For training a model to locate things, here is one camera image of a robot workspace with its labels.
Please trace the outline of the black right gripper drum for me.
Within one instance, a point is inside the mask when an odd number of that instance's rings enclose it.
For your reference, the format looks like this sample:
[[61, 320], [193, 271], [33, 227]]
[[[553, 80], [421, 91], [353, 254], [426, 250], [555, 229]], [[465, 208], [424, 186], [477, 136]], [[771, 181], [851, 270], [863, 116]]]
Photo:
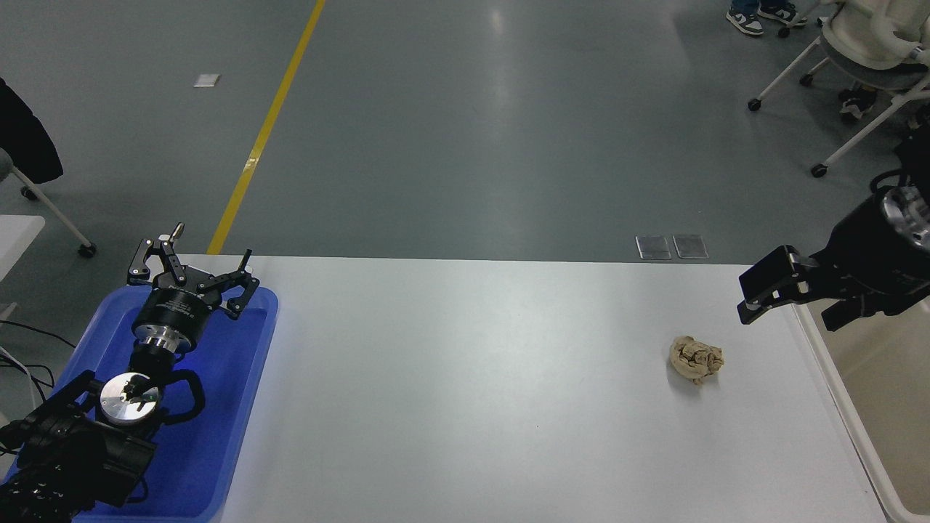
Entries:
[[850, 298], [877, 296], [877, 312], [899, 315], [928, 298], [928, 202], [920, 192], [875, 192], [816, 258], [849, 278]]

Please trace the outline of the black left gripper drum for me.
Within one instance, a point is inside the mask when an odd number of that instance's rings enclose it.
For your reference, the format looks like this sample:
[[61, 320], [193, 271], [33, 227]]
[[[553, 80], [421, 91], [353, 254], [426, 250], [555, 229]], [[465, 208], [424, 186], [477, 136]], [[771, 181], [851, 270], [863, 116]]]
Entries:
[[154, 288], [133, 322], [138, 341], [172, 331], [173, 337], [197, 344], [212, 312], [219, 307], [219, 292], [199, 294], [177, 288]]

